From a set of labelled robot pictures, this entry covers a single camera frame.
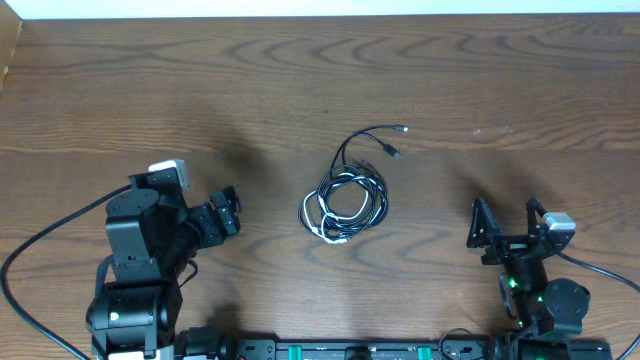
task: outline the white backdrop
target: white backdrop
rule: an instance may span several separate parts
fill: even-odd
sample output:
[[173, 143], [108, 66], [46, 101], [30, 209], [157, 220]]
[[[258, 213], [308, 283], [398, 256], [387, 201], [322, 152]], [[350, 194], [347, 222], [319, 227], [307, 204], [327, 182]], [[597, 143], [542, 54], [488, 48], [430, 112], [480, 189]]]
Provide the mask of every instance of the white backdrop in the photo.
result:
[[640, 0], [7, 0], [23, 19], [640, 12]]

